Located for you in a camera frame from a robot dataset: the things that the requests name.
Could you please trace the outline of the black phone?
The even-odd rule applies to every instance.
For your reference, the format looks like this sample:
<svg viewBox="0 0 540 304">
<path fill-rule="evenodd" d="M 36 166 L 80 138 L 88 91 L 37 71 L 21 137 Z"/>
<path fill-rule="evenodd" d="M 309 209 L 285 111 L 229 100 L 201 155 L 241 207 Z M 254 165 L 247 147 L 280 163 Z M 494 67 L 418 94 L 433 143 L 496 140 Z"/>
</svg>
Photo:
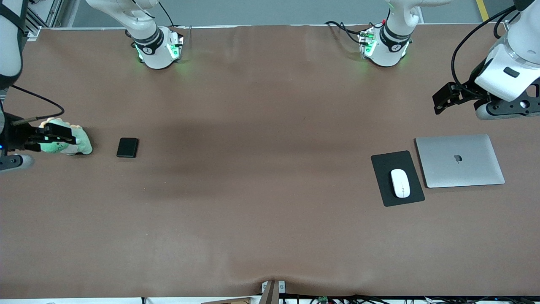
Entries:
<svg viewBox="0 0 540 304">
<path fill-rule="evenodd" d="M 139 146 L 139 139 L 136 137 L 122 137 L 119 140 L 116 157 L 135 158 Z"/>
</svg>

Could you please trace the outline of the white computer mouse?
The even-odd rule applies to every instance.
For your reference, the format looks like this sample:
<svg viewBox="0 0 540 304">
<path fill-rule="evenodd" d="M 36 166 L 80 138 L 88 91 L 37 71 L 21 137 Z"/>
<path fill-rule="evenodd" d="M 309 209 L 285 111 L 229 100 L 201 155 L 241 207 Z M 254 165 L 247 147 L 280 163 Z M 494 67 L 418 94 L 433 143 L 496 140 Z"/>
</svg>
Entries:
<svg viewBox="0 0 540 304">
<path fill-rule="evenodd" d="M 406 172 L 403 169 L 393 169 L 390 172 L 390 181 L 394 195 L 397 198 L 408 198 L 410 196 L 410 184 Z"/>
</svg>

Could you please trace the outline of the black mouse pad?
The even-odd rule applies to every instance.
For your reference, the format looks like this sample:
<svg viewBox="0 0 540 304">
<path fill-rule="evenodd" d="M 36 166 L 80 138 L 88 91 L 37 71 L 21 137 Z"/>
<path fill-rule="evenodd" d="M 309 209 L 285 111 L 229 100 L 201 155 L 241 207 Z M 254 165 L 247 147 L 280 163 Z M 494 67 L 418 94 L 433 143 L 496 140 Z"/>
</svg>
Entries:
<svg viewBox="0 0 540 304">
<path fill-rule="evenodd" d="M 373 155 L 371 156 L 371 162 L 384 206 L 399 206 L 421 202 L 426 199 L 409 151 Z M 397 198 L 394 195 L 390 181 L 390 172 L 393 169 L 403 169 L 406 172 L 411 190 L 408 198 Z"/>
</svg>

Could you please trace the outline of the green dinosaur plush toy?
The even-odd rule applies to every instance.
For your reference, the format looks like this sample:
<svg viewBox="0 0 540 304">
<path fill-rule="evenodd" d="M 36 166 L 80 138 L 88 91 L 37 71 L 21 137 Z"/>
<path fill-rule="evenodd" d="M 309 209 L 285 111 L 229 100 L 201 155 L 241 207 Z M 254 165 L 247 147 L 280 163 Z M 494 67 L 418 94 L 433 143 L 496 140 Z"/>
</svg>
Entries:
<svg viewBox="0 0 540 304">
<path fill-rule="evenodd" d="M 44 128 L 47 123 L 61 125 L 63 127 L 69 127 L 71 134 L 75 137 L 75 144 L 67 144 L 65 142 L 54 141 L 48 144 L 40 144 L 41 150 L 50 154 L 65 154 L 73 156 L 76 154 L 89 155 L 93 151 L 92 144 L 89 137 L 83 127 L 79 125 L 73 125 L 63 121 L 60 118 L 49 117 L 47 120 L 40 123 L 39 127 Z"/>
</svg>

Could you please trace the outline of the silver laptop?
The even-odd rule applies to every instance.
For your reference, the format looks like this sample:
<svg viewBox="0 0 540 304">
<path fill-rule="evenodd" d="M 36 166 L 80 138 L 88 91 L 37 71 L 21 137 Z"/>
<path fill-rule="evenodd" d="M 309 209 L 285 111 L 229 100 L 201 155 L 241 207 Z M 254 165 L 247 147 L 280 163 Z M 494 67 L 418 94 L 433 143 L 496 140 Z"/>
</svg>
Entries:
<svg viewBox="0 0 540 304">
<path fill-rule="evenodd" d="M 485 133 L 417 137 L 415 144 L 428 188 L 505 183 L 490 137 Z"/>
</svg>

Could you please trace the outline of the brown table cover mat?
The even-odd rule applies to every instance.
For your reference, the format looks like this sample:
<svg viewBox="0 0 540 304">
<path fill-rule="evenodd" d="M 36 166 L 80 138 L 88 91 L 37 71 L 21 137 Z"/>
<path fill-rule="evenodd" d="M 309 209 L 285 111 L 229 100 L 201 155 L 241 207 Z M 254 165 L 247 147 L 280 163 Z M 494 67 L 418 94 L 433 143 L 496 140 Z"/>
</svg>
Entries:
<svg viewBox="0 0 540 304">
<path fill-rule="evenodd" d="M 185 30 L 137 60 L 121 30 L 44 30 L 17 84 L 64 106 L 88 156 L 0 174 L 0 299 L 289 293 L 540 296 L 540 117 L 441 115 L 468 24 L 421 25 L 396 67 L 335 27 Z M 371 157 L 487 133 L 505 184 L 384 206 Z M 135 158 L 116 157 L 122 137 Z"/>
</svg>

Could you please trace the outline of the aluminium frame post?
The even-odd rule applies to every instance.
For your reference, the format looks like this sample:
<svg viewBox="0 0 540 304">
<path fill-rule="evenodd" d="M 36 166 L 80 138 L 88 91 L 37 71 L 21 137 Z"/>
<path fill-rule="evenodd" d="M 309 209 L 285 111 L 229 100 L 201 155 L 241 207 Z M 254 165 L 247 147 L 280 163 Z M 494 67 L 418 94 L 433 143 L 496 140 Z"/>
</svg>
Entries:
<svg viewBox="0 0 540 304">
<path fill-rule="evenodd" d="M 35 41 L 43 28 L 60 27 L 64 0 L 28 0 L 27 39 Z"/>
<path fill-rule="evenodd" d="M 509 28 L 513 25 L 513 23 L 515 23 L 515 21 L 517 21 L 519 19 L 519 16 L 521 15 L 521 12 L 518 11 L 518 10 L 515 10 L 515 11 L 512 11 L 510 13 L 508 13 L 503 21 L 502 21 L 502 25 L 503 25 L 503 28 L 505 29 L 505 31 L 508 31 Z"/>
</svg>

